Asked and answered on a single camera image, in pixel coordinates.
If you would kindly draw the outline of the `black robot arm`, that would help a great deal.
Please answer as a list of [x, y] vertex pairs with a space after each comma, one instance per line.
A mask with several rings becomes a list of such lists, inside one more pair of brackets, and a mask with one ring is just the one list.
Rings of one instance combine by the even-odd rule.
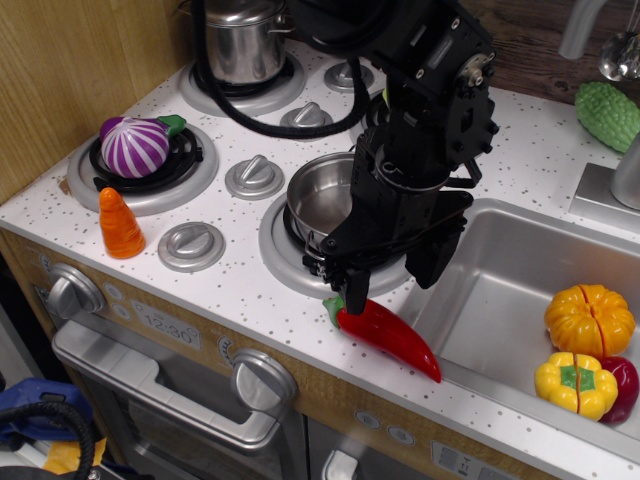
[[465, 226], [477, 157], [497, 133], [491, 35], [456, 1], [292, 1], [301, 38], [386, 77], [389, 117], [357, 140], [348, 217], [320, 244], [318, 271], [351, 314], [372, 267], [397, 256], [422, 287]]

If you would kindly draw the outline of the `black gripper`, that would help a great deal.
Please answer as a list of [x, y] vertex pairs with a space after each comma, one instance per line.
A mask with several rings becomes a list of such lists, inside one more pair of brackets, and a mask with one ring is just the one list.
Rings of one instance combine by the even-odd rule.
[[438, 162], [436, 137], [409, 140], [391, 125], [366, 130], [357, 140], [349, 216], [320, 245], [325, 282], [349, 314], [364, 311], [371, 269], [404, 255], [422, 289], [435, 284], [456, 251], [473, 196], [450, 189], [450, 170]]

